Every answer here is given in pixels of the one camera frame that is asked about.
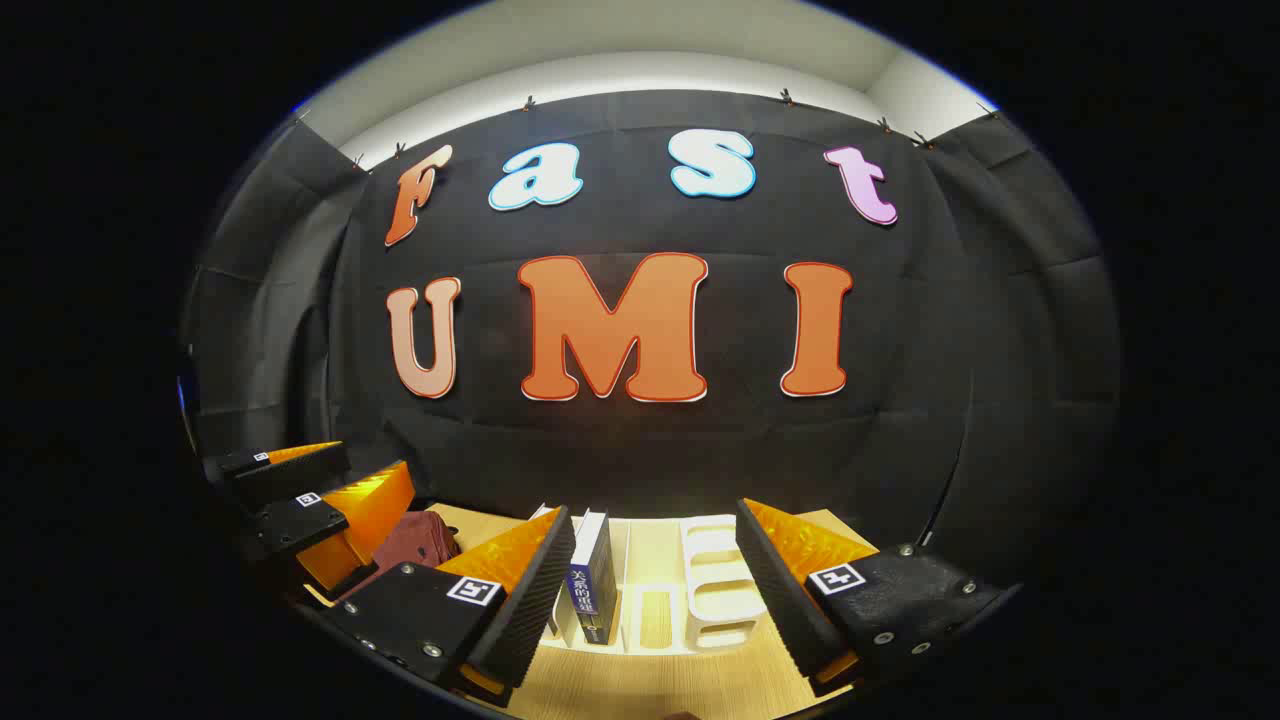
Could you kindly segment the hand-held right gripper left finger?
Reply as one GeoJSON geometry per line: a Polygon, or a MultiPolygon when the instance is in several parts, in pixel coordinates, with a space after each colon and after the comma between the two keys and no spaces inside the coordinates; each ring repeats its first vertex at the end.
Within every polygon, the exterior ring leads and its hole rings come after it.
{"type": "Polygon", "coordinates": [[[506,707],[532,664],[575,551],[566,506],[436,568],[402,562],[325,611],[356,650],[425,683],[506,707]]]}

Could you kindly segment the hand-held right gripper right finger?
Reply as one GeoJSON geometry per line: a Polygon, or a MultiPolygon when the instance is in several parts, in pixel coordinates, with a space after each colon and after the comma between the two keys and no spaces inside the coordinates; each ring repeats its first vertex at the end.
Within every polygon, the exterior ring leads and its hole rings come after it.
{"type": "Polygon", "coordinates": [[[815,697],[914,673],[1006,603],[1006,589],[919,544],[876,550],[751,498],[736,543],[815,697]]]}

